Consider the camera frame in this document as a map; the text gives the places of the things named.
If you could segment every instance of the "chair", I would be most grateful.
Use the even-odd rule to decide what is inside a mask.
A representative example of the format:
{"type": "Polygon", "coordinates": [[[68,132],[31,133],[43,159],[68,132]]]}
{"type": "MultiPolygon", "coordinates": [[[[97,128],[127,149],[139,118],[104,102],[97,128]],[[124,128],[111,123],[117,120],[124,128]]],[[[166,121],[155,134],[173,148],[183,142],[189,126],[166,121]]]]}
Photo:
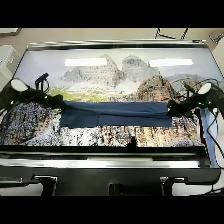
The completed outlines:
{"type": "MultiPolygon", "coordinates": [[[[185,36],[186,36],[186,34],[187,34],[187,31],[188,31],[188,28],[185,29],[183,35],[182,35],[181,38],[180,38],[181,40],[183,40],[183,39],[185,38],[185,36]]],[[[157,32],[156,32],[155,39],[156,39],[158,36],[160,36],[160,37],[166,37],[166,38],[169,38],[169,39],[177,39],[177,38],[175,38],[175,37],[170,37],[170,36],[161,34],[160,32],[161,32],[161,29],[158,28],[158,29],[157,29],[157,32]]]]}

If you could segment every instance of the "dark blue towel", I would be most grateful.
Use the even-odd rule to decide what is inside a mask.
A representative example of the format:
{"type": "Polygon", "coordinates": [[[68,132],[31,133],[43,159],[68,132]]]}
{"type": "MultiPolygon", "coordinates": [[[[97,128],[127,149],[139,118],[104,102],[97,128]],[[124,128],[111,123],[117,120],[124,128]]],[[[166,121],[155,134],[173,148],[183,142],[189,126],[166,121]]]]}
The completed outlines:
{"type": "Polygon", "coordinates": [[[60,126],[86,128],[103,125],[171,127],[165,102],[69,102],[62,110],[60,126]]]}

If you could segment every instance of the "white floor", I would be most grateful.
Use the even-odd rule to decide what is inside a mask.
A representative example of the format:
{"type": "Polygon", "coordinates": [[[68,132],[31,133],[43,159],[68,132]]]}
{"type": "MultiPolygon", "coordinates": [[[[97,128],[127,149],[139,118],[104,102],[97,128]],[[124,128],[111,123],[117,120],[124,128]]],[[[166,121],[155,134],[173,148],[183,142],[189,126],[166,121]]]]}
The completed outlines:
{"type": "MultiPolygon", "coordinates": [[[[180,38],[185,28],[161,28],[163,34],[180,38]]],[[[209,39],[212,31],[224,28],[189,28],[186,40],[206,40],[210,49],[216,46],[209,39]]],[[[0,45],[10,44],[22,55],[29,43],[74,40],[154,39],[157,28],[22,28],[17,36],[0,37],[0,45]]]]}

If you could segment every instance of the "mountain landscape mat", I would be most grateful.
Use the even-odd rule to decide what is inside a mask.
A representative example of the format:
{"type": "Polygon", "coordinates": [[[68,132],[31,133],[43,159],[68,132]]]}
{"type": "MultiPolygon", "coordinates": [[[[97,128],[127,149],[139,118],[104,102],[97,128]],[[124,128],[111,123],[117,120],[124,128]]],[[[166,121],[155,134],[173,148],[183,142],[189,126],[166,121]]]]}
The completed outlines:
{"type": "MultiPolygon", "coordinates": [[[[184,100],[184,83],[195,90],[202,77],[196,74],[165,76],[136,55],[122,60],[119,68],[109,55],[105,66],[74,67],[50,83],[49,94],[78,102],[168,102],[184,100]]],[[[60,128],[60,110],[37,103],[20,104],[1,123],[0,144],[27,146],[127,146],[135,137],[137,146],[200,146],[199,121],[172,118],[172,127],[97,126],[60,128]]]]}

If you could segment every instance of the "blue cloth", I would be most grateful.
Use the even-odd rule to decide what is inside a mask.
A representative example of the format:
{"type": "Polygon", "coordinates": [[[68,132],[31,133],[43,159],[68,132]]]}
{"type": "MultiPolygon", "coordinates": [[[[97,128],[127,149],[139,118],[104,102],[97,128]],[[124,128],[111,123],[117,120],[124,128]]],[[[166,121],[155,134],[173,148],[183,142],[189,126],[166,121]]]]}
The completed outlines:
{"type": "Polygon", "coordinates": [[[62,110],[61,127],[172,126],[166,102],[64,102],[67,107],[62,110]]]}

